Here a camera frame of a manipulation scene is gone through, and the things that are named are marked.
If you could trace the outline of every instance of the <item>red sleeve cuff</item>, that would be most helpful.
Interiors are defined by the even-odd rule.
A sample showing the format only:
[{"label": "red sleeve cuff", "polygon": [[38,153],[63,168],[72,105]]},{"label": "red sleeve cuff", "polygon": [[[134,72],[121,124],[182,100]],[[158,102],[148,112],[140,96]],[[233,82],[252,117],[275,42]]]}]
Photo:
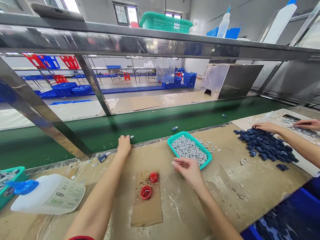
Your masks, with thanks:
[{"label": "red sleeve cuff", "polygon": [[88,236],[76,236],[76,237],[70,238],[69,240],[94,240],[94,239]]}]

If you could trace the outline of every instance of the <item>hand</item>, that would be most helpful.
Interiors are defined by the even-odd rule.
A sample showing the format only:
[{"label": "hand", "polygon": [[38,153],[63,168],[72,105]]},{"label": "hand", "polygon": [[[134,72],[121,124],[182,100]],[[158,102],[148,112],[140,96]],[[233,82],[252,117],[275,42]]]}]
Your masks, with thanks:
[{"label": "hand", "polygon": [[118,140],[118,154],[124,154],[125,156],[127,156],[131,150],[130,136],[128,135],[125,137],[121,135]]},{"label": "hand", "polygon": [[206,188],[197,160],[189,158],[174,158],[173,160],[174,170],[181,173],[194,191]]},{"label": "hand", "polygon": [[280,127],[271,122],[255,123],[252,125],[252,127],[255,127],[256,129],[260,129],[266,132],[276,133],[276,134],[280,134],[280,132],[284,129],[283,127]]},{"label": "hand", "polygon": [[295,127],[312,129],[315,131],[320,131],[320,121],[317,119],[310,120],[300,120],[293,124]]}]

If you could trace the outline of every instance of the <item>forearm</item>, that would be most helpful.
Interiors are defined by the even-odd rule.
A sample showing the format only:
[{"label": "forearm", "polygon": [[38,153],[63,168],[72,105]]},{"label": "forearm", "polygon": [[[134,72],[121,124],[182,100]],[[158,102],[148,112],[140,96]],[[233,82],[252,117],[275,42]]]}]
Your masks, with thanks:
[{"label": "forearm", "polygon": [[95,240],[103,239],[126,157],[120,153],[116,154],[75,217],[64,240],[79,235],[90,236]]},{"label": "forearm", "polygon": [[301,156],[314,164],[316,167],[320,168],[320,147],[312,144],[303,137],[300,137],[290,129],[281,128],[281,130],[277,133]]},{"label": "forearm", "polygon": [[199,188],[196,193],[215,237],[220,240],[242,239],[206,186]]}]

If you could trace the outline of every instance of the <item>blue bottle cap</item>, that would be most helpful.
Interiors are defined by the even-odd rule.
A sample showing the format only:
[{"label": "blue bottle cap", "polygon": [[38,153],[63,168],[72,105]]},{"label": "blue bottle cap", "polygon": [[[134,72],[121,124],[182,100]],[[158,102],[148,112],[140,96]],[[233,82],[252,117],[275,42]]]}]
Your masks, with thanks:
[{"label": "blue bottle cap", "polygon": [[289,4],[295,4],[297,2],[297,0],[289,0],[289,2],[287,3],[287,5]]},{"label": "blue bottle cap", "polygon": [[25,182],[6,182],[6,185],[14,188],[14,194],[26,195],[32,192],[38,185],[39,182],[35,180],[28,180]]}]

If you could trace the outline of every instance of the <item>blue plastic scrap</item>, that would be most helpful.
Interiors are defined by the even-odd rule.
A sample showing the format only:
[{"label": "blue plastic scrap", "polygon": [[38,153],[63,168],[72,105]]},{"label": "blue plastic scrap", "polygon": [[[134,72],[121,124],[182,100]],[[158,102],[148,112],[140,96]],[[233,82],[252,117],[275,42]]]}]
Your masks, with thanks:
[{"label": "blue plastic scrap", "polygon": [[247,131],[234,130],[234,132],[240,134],[238,139],[247,142],[246,148],[252,157],[256,156],[257,152],[259,152],[258,156],[263,161],[269,158],[273,162],[276,160],[287,163],[299,162],[292,153],[293,149],[290,146],[284,145],[284,140],[275,138],[273,133],[267,133],[255,128],[248,129]]},{"label": "blue plastic scrap", "polygon": [[289,168],[284,164],[277,164],[277,168],[279,168],[282,172],[288,170]]}]

